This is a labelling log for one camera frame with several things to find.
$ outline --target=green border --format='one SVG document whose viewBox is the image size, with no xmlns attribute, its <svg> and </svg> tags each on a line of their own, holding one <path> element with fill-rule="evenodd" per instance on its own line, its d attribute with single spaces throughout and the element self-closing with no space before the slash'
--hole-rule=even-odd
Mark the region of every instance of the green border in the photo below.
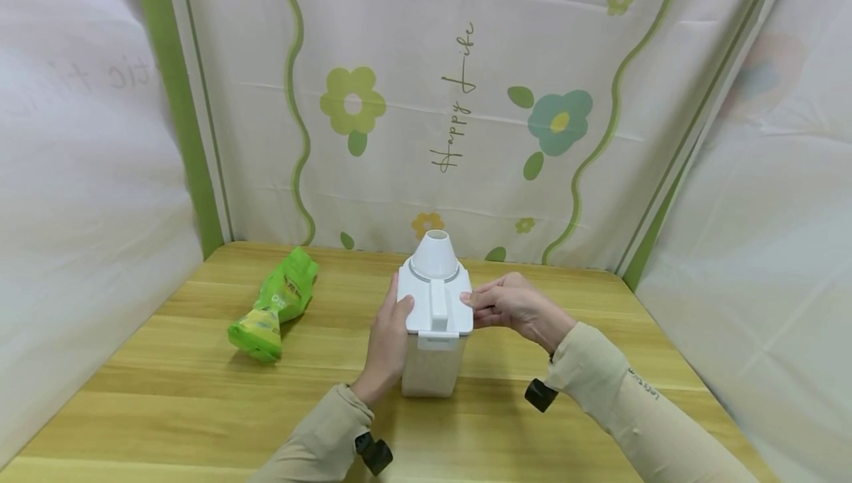
<svg viewBox="0 0 852 483">
<path fill-rule="evenodd" d="M 197 214 L 201 248 L 206 259 L 225 241 L 198 129 L 189 74 L 186 72 L 186 61 L 180 46 L 178 20 L 175 18 L 172 0 L 140 1 L 145 13 L 148 36 L 157 55 L 166 96 L 169 97 L 169 105 L 172 107 L 172 119 L 180 153 L 183 155 L 189 196 Z"/>
<path fill-rule="evenodd" d="M 581 192 L 579 192 L 581 176 L 585 172 L 585 169 L 588 169 L 591 163 L 594 163 L 595 160 L 604 153 L 606 148 L 609 146 L 610 141 L 612 141 L 612 136 L 615 136 L 615 131 L 618 128 L 618 119 L 621 118 L 621 79 L 624 74 L 624 70 L 627 70 L 630 62 L 632 62 L 635 57 L 639 56 L 639 52 L 641 52 L 641 50 L 643 50 L 643 48 L 654 38 L 654 35 L 663 23 L 663 19 L 666 18 L 669 8 L 672 6 L 672 1 L 673 0 L 662 1 L 660 10 L 657 11 L 657 16 L 654 18 L 654 22 L 651 23 L 651 27 L 648 31 L 646 31 L 643 38 L 639 40 L 637 46 L 633 47 L 633 50 L 630 50 L 627 53 L 627 56 L 624 57 L 620 66 L 618 66 L 615 71 L 615 77 L 612 79 L 612 111 L 609 115 L 609 124 L 606 125 L 606 131 L 603 134 L 604 137 L 601 139 L 601 142 L 598 143 L 595 150 L 589 154 L 588 158 L 585 158 L 584 162 L 577 168 L 577 172 L 574 173 L 571 180 L 571 196 L 573 199 L 571 220 L 568 220 L 568 226 L 564 231 L 562 231 L 561 235 L 557 237 L 554 242 L 548 244 L 548 247 L 544 249 L 544 253 L 541 257 L 542 265 L 548 264 L 550 254 L 554 251 L 554 249 L 559 248 L 562 243 L 565 243 L 577 229 L 583 210 L 583 201 L 581 199 Z"/>
<path fill-rule="evenodd" d="M 198 46 L 198 34 L 195 31 L 195 18 L 192 17 L 192 3 L 186 0 L 186 14 L 189 17 L 189 27 L 192 31 L 192 44 L 195 45 L 195 59 L 198 63 L 198 76 L 201 78 L 201 89 L 204 94 L 204 107 L 207 108 L 207 123 L 211 127 L 211 139 L 213 141 L 213 154 L 215 156 L 215 166 L 219 171 L 219 188 L 222 190 L 222 202 L 225 206 L 225 219 L 228 219 L 228 233 L 231 238 L 234 237 L 234 225 L 231 224 L 231 208 L 228 204 L 228 192 L 225 191 L 225 175 L 222 173 L 222 159 L 219 158 L 219 140 L 215 136 L 215 125 L 213 124 L 213 111 L 211 108 L 211 98 L 207 91 L 207 78 L 204 76 L 204 66 L 201 62 L 201 47 Z"/>
<path fill-rule="evenodd" d="M 284 72 L 284 87 L 287 96 L 287 106 L 290 107 L 290 113 L 293 115 L 293 120 L 296 121 L 296 124 L 298 124 L 299 129 L 302 131 L 302 156 L 299 157 L 299 161 L 296 162 L 296 167 L 293 168 L 291 186 L 293 199 L 296 200 L 296 207 L 299 209 L 299 213 L 302 214 L 302 217 L 308 224 L 308 238 L 306 238 L 306 240 L 302 243 L 303 246 L 308 246 L 308 244 L 314 242 L 316 224 L 314 223 L 313 216 L 308 213 L 308 210 L 305 209 L 305 204 L 302 202 L 302 188 L 300 184 L 302 183 L 302 170 L 304 170 L 305 163 L 308 162 L 308 157 L 310 157 L 311 154 L 311 136 L 308 134 L 308 128 L 305 126 L 302 115 L 299 113 L 299 107 L 296 103 L 296 90 L 293 88 L 293 66 L 296 64 L 296 57 L 302 50 L 302 44 L 305 40 L 305 27 L 302 19 L 302 11 L 299 8 L 298 1 L 287 0 L 287 2 L 290 2 L 290 8 L 293 11 L 293 20 L 296 24 L 296 31 L 295 36 L 293 37 L 293 44 L 290 46 L 290 51 L 287 52 L 287 67 Z"/>
<path fill-rule="evenodd" d="M 739 50 L 736 46 L 740 43 L 742 36 L 746 33 L 746 30 L 749 30 L 752 16 L 754 16 L 754 12 L 760 7 L 760 2 L 763 0 L 751 0 L 749 5 L 747 6 L 747 11 L 745 12 L 745 16 L 742 19 L 740 26 L 737 28 L 736 33 L 734 34 L 734 38 L 728 47 L 728 51 L 725 53 L 722 64 L 720 64 L 719 68 L 715 75 L 713 75 L 713 79 L 711 80 L 710 87 L 708 87 L 706 94 L 702 97 L 701 102 L 699 103 L 699 107 L 696 109 L 695 115 L 689 124 L 689 128 L 686 133 L 683 135 L 682 139 L 680 139 L 680 144 L 677 147 L 677 151 L 674 152 L 674 157 L 672 161 L 669 162 L 668 167 L 666 168 L 666 173 L 663 174 L 663 181 L 660 182 L 660 185 L 657 186 L 657 190 L 654 193 L 654 196 L 651 197 L 651 202 L 649 203 L 648 208 L 645 209 L 645 213 L 643 217 L 639 221 L 639 225 L 637 229 L 633 232 L 633 237 L 630 238 L 626 251 L 621 258 L 621 261 L 618 263 L 618 267 L 616 268 L 616 274 L 621 270 L 621 266 L 624 264 L 624 260 L 627 259 L 627 254 L 629 253 L 630 247 L 633 246 L 633 243 L 637 240 L 639 235 L 639 230 L 641 230 L 641 226 L 645 223 L 645 220 L 648 219 L 649 213 L 651 212 L 651 207 L 654 205 L 654 201 L 657 199 L 657 196 L 660 195 L 660 191 L 663 188 L 663 183 L 665 183 L 666 178 L 669 176 L 669 173 L 672 172 L 672 168 L 674 167 L 675 161 L 677 160 L 678 154 L 683 150 L 683 146 L 686 144 L 686 141 L 689 139 L 689 135 L 692 133 L 695 124 L 697 123 L 697 119 L 699 119 L 701 112 L 707 106 L 707 102 L 710 101 L 710 97 L 713 95 L 713 90 L 716 89 L 719 84 L 719 80 L 724 76 L 728 75 L 730 69 L 725 69 L 728 62 L 730 61 L 731 56 L 738 53 Z M 689 156 L 687 160 L 683 163 L 680 171 L 677 174 L 677 178 L 674 179 L 672 186 L 669 187 L 668 192 L 666 193 L 666 198 L 663 199 L 663 202 L 660 205 L 660 208 L 657 210 L 657 213 L 654 216 L 654 220 L 651 221 L 651 225 L 649 226 L 648 231 L 645 232 L 643 238 L 641 238 L 641 242 L 639 243 L 639 247 L 637 251 L 633 254 L 633 258 L 629 261 L 627 265 L 627 269 L 624 270 L 623 280 L 627 283 L 627 286 L 634 291 L 635 288 L 639 285 L 639 279 L 645 270 L 645 265 L 648 264 L 648 259 L 651 255 L 651 250 L 654 249 L 654 245 L 657 241 L 657 236 L 660 235 L 660 229 L 663 225 L 663 220 L 666 218 L 666 213 L 668 212 L 669 205 L 672 203 L 672 198 L 674 197 L 674 193 L 677 191 L 677 186 L 682 179 L 683 173 L 686 170 L 687 165 L 689 164 L 689 157 L 692 156 L 693 150 L 689 151 Z"/>
</svg>

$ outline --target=green detergent bag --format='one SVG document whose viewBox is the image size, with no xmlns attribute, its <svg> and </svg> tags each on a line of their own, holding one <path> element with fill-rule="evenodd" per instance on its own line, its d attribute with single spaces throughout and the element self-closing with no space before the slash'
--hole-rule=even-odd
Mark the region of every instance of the green detergent bag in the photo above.
<svg viewBox="0 0 852 483">
<path fill-rule="evenodd" d="M 263 363 L 279 360 L 280 326 L 307 309 L 319 267 L 307 252 L 296 247 L 263 281 L 251 311 L 228 327 L 231 344 Z"/>
</svg>

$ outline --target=black clip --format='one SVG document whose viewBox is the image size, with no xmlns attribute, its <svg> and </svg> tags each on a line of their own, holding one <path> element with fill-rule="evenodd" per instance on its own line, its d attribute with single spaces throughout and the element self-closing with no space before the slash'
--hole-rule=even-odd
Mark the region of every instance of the black clip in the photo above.
<svg viewBox="0 0 852 483">
<path fill-rule="evenodd" d="M 369 431 L 355 438 L 355 453 L 364 459 L 364 465 L 370 468 L 374 476 L 378 476 L 393 461 L 388 443 L 382 439 L 375 442 Z"/>
<path fill-rule="evenodd" d="M 527 399 L 533 407 L 541 412 L 547 411 L 559 391 L 555 391 L 544 384 L 539 378 L 535 378 L 527 387 L 527 392 L 524 393 L 524 398 Z"/>
</svg>

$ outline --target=arm sleeve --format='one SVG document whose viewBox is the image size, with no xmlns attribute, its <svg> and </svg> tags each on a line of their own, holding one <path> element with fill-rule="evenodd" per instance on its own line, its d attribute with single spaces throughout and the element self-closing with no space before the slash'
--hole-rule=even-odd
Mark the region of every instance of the arm sleeve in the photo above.
<svg viewBox="0 0 852 483">
<path fill-rule="evenodd" d="M 645 483 L 757 482 L 595 328 L 578 322 L 551 361 L 545 383 L 570 395 L 612 435 Z"/>
<path fill-rule="evenodd" d="M 248 483 L 342 481 L 355 460 L 355 438 L 372 419 L 349 387 L 335 386 Z"/>
</svg>

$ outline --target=green leaf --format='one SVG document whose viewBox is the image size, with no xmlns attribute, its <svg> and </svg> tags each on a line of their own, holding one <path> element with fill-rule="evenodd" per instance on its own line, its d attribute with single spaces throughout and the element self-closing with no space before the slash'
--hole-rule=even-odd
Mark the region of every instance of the green leaf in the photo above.
<svg viewBox="0 0 852 483">
<path fill-rule="evenodd" d="M 346 248 L 348 251 L 351 251 L 355 247 L 355 240 L 352 237 L 349 237 L 347 232 L 340 232 L 340 243 L 343 245 L 343 248 Z"/>
<path fill-rule="evenodd" d="M 532 154 L 532 156 L 527 159 L 527 162 L 524 163 L 524 178 L 531 181 L 538 178 L 538 173 L 541 172 L 543 165 L 544 154 L 542 152 Z"/>
<path fill-rule="evenodd" d="M 530 109 L 535 103 L 535 97 L 532 94 L 533 92 L 529 90 L 529 87 L 516 85 L 514 87 L 509 87 L 507 92 L 509 93 L 509 100 L 515 102 L 517 107 Z"/>
<path fill-rule="evenodd" d="M 368 148 L 368 135 L 353 131 L 349 134 L 349 153 L 358 158 Z"/>
<path fill-rule="evenodd" d="M 488 252 L 488 255 L 484 257 L 486 261 L 505 261 L 506 260 L 506 249 L 502 246 L 498 246 L 494 248 L 492 251 Z"/>
</svg>

